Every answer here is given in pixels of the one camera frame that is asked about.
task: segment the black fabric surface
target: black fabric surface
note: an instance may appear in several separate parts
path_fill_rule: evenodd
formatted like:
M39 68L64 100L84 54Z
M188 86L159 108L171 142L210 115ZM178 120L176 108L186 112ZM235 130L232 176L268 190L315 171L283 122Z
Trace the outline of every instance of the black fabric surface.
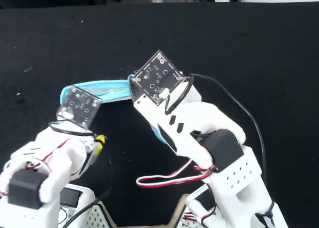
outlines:
M0 10L0 164L55 118L64 86L126 78L161 49L179 70L214 76L252 112L270 194L290 227L318 227L318 12L319 3ZM245 113L215 85L195 85L243 127L260 160ZM101 194L110 185L110 155L115 182L103 202L118 225L167 223L180 196L201 185L135 185L185 158L156 140L130 101L103 105L91 128L108 137L106 149L76 183Z

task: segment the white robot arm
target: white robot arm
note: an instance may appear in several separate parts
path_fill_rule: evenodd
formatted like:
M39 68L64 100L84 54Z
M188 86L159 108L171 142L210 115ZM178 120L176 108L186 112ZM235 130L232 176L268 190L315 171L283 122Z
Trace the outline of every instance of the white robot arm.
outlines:
M205 176L142 183L154 177L172 177L148 176L137 179L137 184L151 188L201 177L206 185L186 201L191 214L187 215L189 220L207 228L287 228L278 205L262 181L253 150L243 145L244 131L215 105L201 102L200 94L191 83L191 78L187 81L158 51L132 78L131 93L134 107L154 130L177 155L195 161ZM197 199L207 189L216 202L209 211Z
M70 120L79 114L71 115ZM96 137L87 128L62 120L50 123L34 141L12 153L0 174L0 227L57 228L61 223L61 191L66 186L76 189L68 183L81 177L95 162L103 143L104 136ZM95 199L89 189L79 194L84 194L82 202L86 204L77 207ZM82 227L85 215L70 227Z

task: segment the circuit board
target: circuit board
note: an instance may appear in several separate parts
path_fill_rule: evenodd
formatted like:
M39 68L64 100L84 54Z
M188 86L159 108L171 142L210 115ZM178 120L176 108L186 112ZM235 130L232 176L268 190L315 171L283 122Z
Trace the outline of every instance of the circuit board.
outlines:
M102 101L99 97L79 87L72 86L56 115L87 129L92 123L101 103Z
M132 78L132 82L157 106L184 80L185 77L160 50Z

